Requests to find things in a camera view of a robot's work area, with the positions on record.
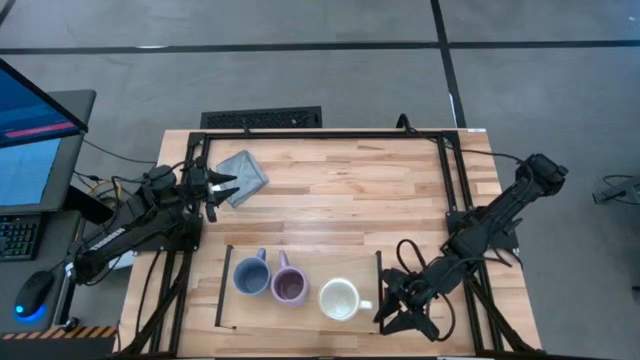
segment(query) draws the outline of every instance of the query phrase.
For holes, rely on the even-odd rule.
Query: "black keyboard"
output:
[[[40,245],[40,215],[0,216],[0,261],[33,260]]]

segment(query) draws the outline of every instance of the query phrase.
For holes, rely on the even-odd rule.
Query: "gray towel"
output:
[[[262,169],[260,169],[256,159],[249,154],[247,150],[240,151],[218,164],[216,171],[220,174],[235,175],[238,177],[234,181],[220,185],[222,190],[233,187],[240,188],[240,190],[227,199],[227,202],[234,208],[238,207],[238,205],[247,200],[249,196],[253,195],[269,182],[269,179],[267,179],[267,176]]]

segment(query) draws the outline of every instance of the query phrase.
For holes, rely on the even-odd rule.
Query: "mug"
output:
[[[273,276],[271,293],[280,303],[301,306],[309,297],[309,282],[302,270],[289,265],[287,254],[280,250],[281,269]]]
[[[358,289],[343,278],[334,278],[322,285],[318,293],[318,305],[325,315],[337,321],[351,319],[360,309],[373,309],[373,303],[360,300]]]
[[[245,295],[260,295],[269,287],[271,272],[265,261],[267,251],[258,250],[258,255],[242,260],[233,273],[233,284]]]

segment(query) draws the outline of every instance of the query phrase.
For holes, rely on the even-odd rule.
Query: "black floor stripe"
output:
[[[261,51],[323,51],[323,50],[416,50],[437,49],[432,41],[405,42],[334,42],[334,43],[283,43],[246,45],[184,45],[162,47],[80,47],[80,48],[5,48],[0,55],[98,55],[98,54],[168,54],[168,53],[218,53]]]
[[[2,25],[4,19],[7,18],[7,15],[9,15],[9,11],[11,11],[11,8],[15,3],[16,0],[7,0],[7,2],[4,4],[4,7],[2,8],[2,10],[0,10],[0,25]]]
[[[493,41],[449,43],[451,49],[558,49],[640,47],[640,40]]]
[[[433,11],[433,19],[436,24],[436,31],[438,32],[438,42],[442,44],[440,47],[440,55],[442,57],[444,75],[447,79],[447,87],[449,89],[449,94],[451,95],[455,124],[456,127],[466,128],[467,121],[464,117],[464,110],[462,110],[462,99],[460,97],[460,91],[458,90],[456,72],[453,69],[453,60],[451,59],[451,51],[448,46],[449,42],[447,40],[447,33],[444,27],[444,18],[442,17],[442,9],[440,9],[440,2],[438,0],[431,0],[431,9]]]

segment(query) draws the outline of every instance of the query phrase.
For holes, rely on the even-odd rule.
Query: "black metal frame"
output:
[[[458,172],[458,176],[460,178],[460,187],[462,191],[462,197],[465,202],[466,210],[473,209],[473,203],[471,201],[471,190],[469,188],[469,181],[467,178],[464,160],[462,157],[462,149],[460,148],[460,140],[458,131],[455,130],[441,130],[441,131],[410,131],[411,125],[409,124],[408,119],[406,117],[400,117],[396,128],[402,130],[382,130],[382,131],[237,131],[237,132],[226,132],[226,133],[206,133],[206,132],[192,132],[189,134],[188,144],[187,144],[187,153],[185,155],[185,160],[194,160],[194,156],[196,156],[196,148],[201,146],[200,154],[198,154],[197,158],[202,159],[202,161],[206,161],[209,156],[209,150],[211,148],[211,141],[214,140],[247,140],[247,139],[430,139],[435,140],[436,145],[438,147],[438,153],[440,157],[440,165],[442,168],[442,175],[445,183],[445,192],[447,195],[447,202],[449,205],[449,211],[447,212],[447,217],[452,213],[457,213],[458,208],[456,204],[456,194],[454,191],[454,184],[451,177],[451,170],[449,167],[449,160],[447,157],[447,145],[446,141],[451,144],[451,148],[454,153],[454,157],[456,160],[456,169]],[[224,274],[223,278],[226,279],[228,275],[228,255],[231,251],[232,247],[227,247],[227,256],[225,256],[225,266],[224,266]],[[185,253],[183,257],[183,262],[187,262],[187,266],[191,265],[191,252]],[[381,264],[380,264],[380,254],[376,253],[378,258],[378,271],[380,272]],[[167,253],[167,261],[165,263],[165,268],[163,271],[163,277],[161,282],[160,296],[163,297],[163,294],[169,289],[171,274],[174,266],[175,252]],[[485,294],[491,298],[491,285],[489,284],[489,277],[487,274],[486,267],[479,268],[480,279],[482,280],[480,286]],[[184,303],[186,298],[186,286],[181,290],[180,295],[177,300],[175,313],[173,315],[173,324],[171,330],[171,340],[169,345],[169,352],[177,354],[178,343],[180,338],[180,331],[182,327],[182,317],[184,314]],[[480,329],[480,322],[478,318],[478,312],[475,304],[475,298],[471,293],[468,284],[465,284],[465,300],[467,302],[467,308],[469,311],[469,323],[471,324],[471,333],[474,342],[474,348],[476,353],[484,351],[484,345],[482,343],[482,332]],[[216,326],[219,326],[219,319],[221,311],[221,306],[218,307],[218,314],[216,316]],[[500,337],[499,330],[495,324],[490,320],[491,324],[491,335],[494,340],[494,350],[502,351],[502,339]],[[152,338],[151,346],[149,348],[149,352],[157,352],[160,344],[160,329],[162,329],[162,321],[158,325],[156,332],[154,333],[154,337]]]

